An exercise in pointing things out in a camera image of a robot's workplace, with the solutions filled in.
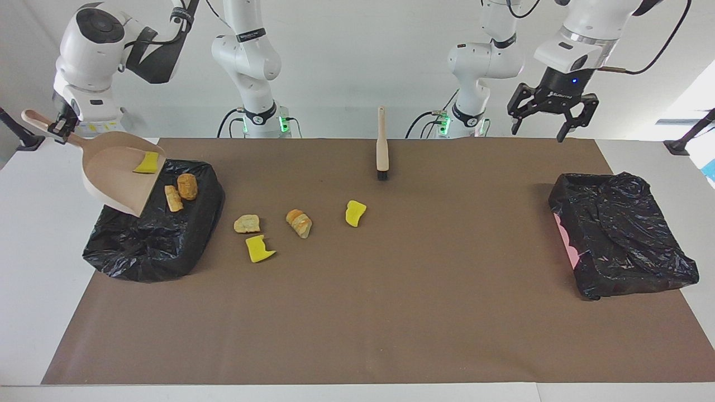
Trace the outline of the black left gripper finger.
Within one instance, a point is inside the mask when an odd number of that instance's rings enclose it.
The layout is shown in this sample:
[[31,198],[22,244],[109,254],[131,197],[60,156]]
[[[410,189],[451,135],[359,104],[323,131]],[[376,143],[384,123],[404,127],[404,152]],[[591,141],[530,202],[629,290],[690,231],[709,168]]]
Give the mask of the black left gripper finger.
[[[582,105],[582,109],[577,116],[574,116],[572,109]],[[581,96],[579,99],[572,99],[562,102],[561,114],[565,117],[565,122],[557,133],[557,142],[564,142],[567,135],[574,132],[579,127],[587,127],[592,121],[592,117],[597,111],[599,99],[597,96]]]
[[507,113],[512,120],[512,135],[517,134],[523,119],[533,114],[533,112],[529,112],[529,109],[532,107],[531,102],[535,99],[538,90],[538,86],[532,87],[528,84],[518,84],[515,92],[513,92],[507,104]]

